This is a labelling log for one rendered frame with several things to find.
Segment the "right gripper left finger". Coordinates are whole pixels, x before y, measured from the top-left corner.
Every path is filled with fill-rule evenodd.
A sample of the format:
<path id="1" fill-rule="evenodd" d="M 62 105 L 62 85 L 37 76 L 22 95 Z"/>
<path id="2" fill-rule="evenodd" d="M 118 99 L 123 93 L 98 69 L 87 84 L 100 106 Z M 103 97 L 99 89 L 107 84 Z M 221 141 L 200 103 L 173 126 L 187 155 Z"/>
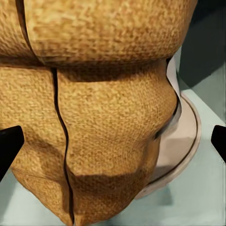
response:
<path id="1" fill-rule="evenodd" d="M 20 125 L 0 130 L 0 181 L 24 144 Z"/>

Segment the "popcorn bag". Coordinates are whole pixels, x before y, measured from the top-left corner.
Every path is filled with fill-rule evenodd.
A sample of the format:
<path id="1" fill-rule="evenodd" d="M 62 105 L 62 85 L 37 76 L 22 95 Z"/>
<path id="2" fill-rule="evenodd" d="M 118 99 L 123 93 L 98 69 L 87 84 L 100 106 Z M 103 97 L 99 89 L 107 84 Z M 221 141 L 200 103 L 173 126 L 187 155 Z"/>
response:
<path id="1" fill-rule="evenodd" d="M 0 0 L 0 130 L 24 134 L 9 168 L 67 226 L 114 217 L 151 181 L 196 4 Z"/>

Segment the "microwave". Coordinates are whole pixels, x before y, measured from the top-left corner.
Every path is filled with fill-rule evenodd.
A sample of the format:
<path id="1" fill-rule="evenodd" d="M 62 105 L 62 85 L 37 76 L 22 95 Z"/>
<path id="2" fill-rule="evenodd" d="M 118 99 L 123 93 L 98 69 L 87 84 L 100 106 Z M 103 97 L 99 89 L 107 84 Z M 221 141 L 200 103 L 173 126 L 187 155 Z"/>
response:
<path id="1" fill-rule="evenodd" d="M 114 217 L 86 226 L 226 226 L 226 163 L 211 142 L 226 127 L 226 0 L 197 0 L 174 54 L 182 115 L 161 135 L 151 181 Z M 8 168 L 0 226 L 67 226 Z"/>

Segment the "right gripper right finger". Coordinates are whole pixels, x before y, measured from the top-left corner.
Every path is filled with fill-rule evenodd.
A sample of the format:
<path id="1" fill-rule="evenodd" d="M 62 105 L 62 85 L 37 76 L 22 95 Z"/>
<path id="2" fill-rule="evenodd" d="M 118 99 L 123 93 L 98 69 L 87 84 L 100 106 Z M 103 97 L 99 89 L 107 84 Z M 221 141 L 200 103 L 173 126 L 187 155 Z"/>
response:
<path id="1" fill-rule="evenodd" d="M 211 142 L 226 163 L 226 127 L 216 125 L 212 132 Z"/>

